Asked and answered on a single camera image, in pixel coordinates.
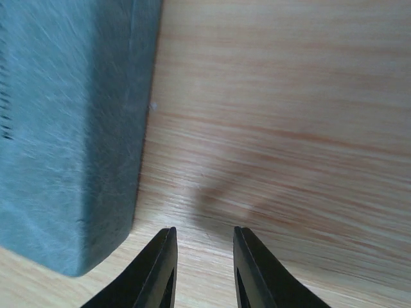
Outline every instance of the light wooden table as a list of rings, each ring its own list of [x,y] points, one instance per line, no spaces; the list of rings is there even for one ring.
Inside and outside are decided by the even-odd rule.
[[[82,278],[0,250],[1,307],[79,307],[176,226],[176,307],[235,307],[251,227],[333,307],[410,307],[409,0],[166,0],[136,223]]]

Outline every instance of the gray foam block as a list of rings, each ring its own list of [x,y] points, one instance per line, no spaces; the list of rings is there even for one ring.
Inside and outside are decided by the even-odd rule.
[[[0,0],[0,244],[79,276],[127,237],[161,0]]]

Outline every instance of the wood grain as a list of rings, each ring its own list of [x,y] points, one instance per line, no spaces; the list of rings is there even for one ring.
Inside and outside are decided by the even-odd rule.
[[[332,307],[411,301],[411,6],[166,0],[136,223],[82,278],[0,250],[1,307],[78,307],[176,226],[176,307],[235,307],[246,225]]]

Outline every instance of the vent slot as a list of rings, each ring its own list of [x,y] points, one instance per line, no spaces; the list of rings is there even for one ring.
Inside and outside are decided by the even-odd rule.
[[[8,77],[10,72],[7,68],[7,31],[4,26],[6,20],[6,9],[3,3],[0,3],[0,134],[1,137],[13,140],[12,130],[12,103],[10,101],[10,86]]]

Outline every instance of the wooden surface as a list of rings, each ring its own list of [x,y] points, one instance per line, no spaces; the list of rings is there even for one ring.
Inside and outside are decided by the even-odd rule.
[[[77,279],[0,250],[0,306],[79,307],[176,226],[176,307],[235,307],[247,225],[331,306],[410,307],[410,100],[408,0],[166,0],[132,234]]]

